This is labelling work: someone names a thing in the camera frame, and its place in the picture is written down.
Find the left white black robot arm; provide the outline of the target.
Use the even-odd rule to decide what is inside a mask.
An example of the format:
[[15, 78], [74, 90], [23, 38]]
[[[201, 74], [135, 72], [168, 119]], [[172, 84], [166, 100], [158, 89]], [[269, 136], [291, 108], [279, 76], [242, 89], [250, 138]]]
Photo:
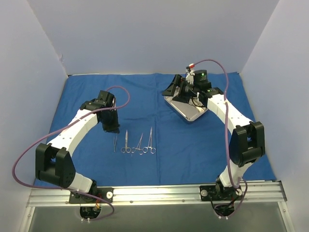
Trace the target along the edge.
[[86, 134], [98, 123], [103, 130], [119, 133], [116, 99], [107, 91], [100, 91], [96, 99], [85, 101], [68, 127], [47, 144], [39, 144], [35, 150], [35, 176], [55, 186], [79, 191], [87, 203], [97, 198], [94, 180], [76, 172], [72, 155]]

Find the steel forceps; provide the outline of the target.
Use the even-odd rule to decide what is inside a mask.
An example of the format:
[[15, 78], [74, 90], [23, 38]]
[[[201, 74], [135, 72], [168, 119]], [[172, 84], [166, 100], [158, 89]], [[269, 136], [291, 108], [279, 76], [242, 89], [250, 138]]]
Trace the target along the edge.
[[138, 152], [139, 155], [143, 155], [144, 154], [143, 149], [141, 147], [142, 138], [143, 138], [143, 133], [140, 136], [138, 144], [131, 149], [131, 153]]
[[148, 153], [148, 152], [150, 152], [151, 154], [156, 153], [156, 148], [152, 146], [152, 135], [153, 135], [153, 127], [150, 128], [148, 145], [142, 149], [143, 153]]

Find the stainless steel instrument tray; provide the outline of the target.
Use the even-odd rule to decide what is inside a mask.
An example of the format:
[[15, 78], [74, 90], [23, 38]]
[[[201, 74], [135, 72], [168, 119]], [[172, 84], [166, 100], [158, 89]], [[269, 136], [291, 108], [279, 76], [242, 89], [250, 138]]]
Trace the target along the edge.
[[201, 102], [193, 98], [189, 103], [175, 101], [172, 97], [165, 96], [164, 100], [169, 104], [179, 115], [188, 122], [193, 122], [208, 111]]

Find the steel tweezers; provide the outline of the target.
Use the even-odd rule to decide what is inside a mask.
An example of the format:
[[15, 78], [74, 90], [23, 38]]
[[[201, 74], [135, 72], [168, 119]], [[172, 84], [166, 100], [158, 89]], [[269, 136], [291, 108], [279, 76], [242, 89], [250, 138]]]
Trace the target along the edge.
[[113, 151], [116, 152], [116, 146], [117, 146], [117, 135], [113, 137]]

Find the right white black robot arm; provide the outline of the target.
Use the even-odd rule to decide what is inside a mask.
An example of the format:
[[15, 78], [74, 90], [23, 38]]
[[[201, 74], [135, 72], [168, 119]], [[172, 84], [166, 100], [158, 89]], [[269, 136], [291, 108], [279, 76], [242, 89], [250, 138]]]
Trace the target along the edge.
[[239, 187], [247, 169], [265, 154], [263, 124], [244, 116], [225, 92], [212, 87], [206, 70], [190, 70], [185, 77], [175, 75], [162, 95], [188, 122], [211, 111], [224, 123], [227, 165], [217, 177], [214, 193], [217, 198], [226, 199], [232, 188]]

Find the steel surgical scissors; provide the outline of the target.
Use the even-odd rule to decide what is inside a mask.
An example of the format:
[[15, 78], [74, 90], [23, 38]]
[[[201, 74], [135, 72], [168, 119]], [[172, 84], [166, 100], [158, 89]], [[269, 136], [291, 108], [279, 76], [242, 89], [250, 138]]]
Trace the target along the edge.
[[128, 146], [128, 131], [125, 133], [125, 145], [121, 148], [122, 153], [130, 153], [131, 148]]

